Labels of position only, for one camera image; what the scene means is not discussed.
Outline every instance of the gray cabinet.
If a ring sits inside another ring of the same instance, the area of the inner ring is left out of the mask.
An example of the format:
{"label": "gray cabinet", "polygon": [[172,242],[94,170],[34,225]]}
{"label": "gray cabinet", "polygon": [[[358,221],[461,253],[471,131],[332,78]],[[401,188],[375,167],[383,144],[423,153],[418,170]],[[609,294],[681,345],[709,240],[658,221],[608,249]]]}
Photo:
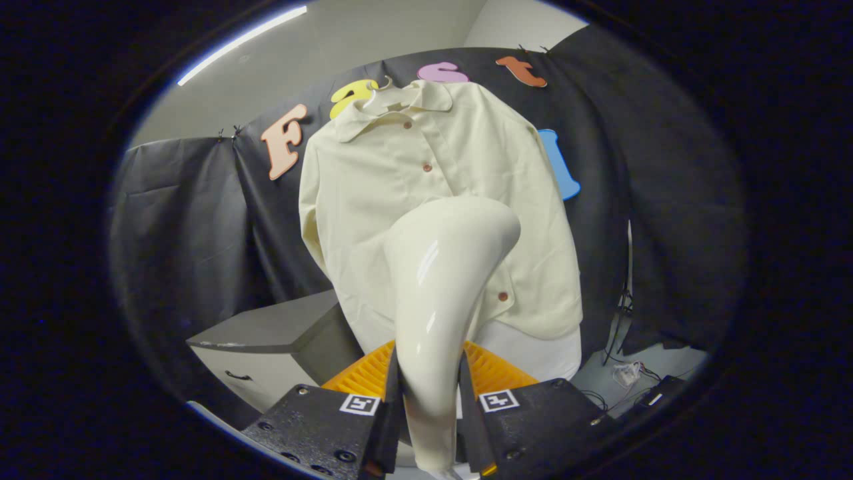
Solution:
{"label": "gray cabinet", "polygon": [[187,344],[261,413],[295,384],[322,385],[363,356],[334,290],[239,313]]}

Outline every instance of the white plastic hanger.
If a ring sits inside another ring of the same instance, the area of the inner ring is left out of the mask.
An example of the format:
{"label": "white plastic hanger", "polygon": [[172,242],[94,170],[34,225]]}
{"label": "white plastic hanger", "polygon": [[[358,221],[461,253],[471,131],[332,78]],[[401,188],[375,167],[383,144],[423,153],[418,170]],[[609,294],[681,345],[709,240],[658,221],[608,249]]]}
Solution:
{"label": "white plastic hanger", "polygon": [[367,109],[369,113],[381,113],[381,110],[389,105],[400,103],[402,106],[406,106],[412,101],[412,91],[397,88],[388,75],[385,78],[388,80],[388,84],[378,89],[374,88],[371,82],[368,82],[368,90],[371,92],[370,100],[364,103],[363,108]]}

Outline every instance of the cream shirt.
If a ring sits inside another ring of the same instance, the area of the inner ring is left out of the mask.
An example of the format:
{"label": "cream shirt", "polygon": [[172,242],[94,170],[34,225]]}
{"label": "cream shirt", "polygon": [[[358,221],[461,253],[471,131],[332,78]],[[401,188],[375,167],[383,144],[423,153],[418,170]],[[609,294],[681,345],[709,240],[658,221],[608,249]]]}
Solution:
{"label": "cream shirt", "polygon": [[370,114],[366,99],[352,102],[311,136],[303,159],[302,238],[364,351],[394,338],[385,234],[446,196],[487,196],[521,223],[467,338],[491,320],[536,339],[577,338],[569,335],[583,317],[577,256],[536,128],[471,82],[416,80],[402,90],[411,101],[398,111]]}

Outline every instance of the screw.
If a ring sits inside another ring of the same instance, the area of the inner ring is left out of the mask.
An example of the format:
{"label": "screw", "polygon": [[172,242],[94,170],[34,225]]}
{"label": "screw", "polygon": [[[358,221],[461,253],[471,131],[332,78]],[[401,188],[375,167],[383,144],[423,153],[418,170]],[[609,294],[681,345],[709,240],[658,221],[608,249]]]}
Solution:
{"label": "screw", "polygon": [[352,463],[356,461],[356,455],[351,452],[347,452],[346,450],[338,450],[334,453],[334,456],[345,463]]}
{"label": "screw", "polygon": [[302,462],[300,462],[300,461],[299,461],[299,457],[297,457],[297,456],[296,456],[296,455],[294,455],[294,454],[289,454],[288,452],[281,452],[281,455],[282,455],[282,456],[284,456],[284,458],[289,459],[289,460],[292,460],[292,461],[294,461],[294,462],[296,462],[296,463],[302,463]]}
{"label": "screw", "polygon": [[328,468],[324,467],[324,466],[312,465],[311,469],[319,471],[320,473],[325,473],[326,475],[329,475],[329,476],[332,475],[332,471],[329,470]]}

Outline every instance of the clothes hanger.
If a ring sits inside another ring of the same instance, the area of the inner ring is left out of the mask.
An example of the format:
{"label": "clothes hanger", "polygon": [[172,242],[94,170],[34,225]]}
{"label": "clothes hanger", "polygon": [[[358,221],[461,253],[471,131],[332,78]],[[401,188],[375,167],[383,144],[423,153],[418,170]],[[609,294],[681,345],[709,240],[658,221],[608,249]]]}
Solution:
{"label": "clothes hanger", "polygon": [[397,88],[394,85],[394,80],[388,75],[385,76],[388,80],[388,83],[385,86],[381,86],[379,88],[374,88],[372,83],[368,81],[368,90],[370,90],[370,100],[364,103],[364,108],[370,108],[371,106],[375,106],[378,108],[387,107],[388,105],[393,105],[394,103],[400,104],[409,104],[412,100],[411,91],[404,91],[401,88]]}

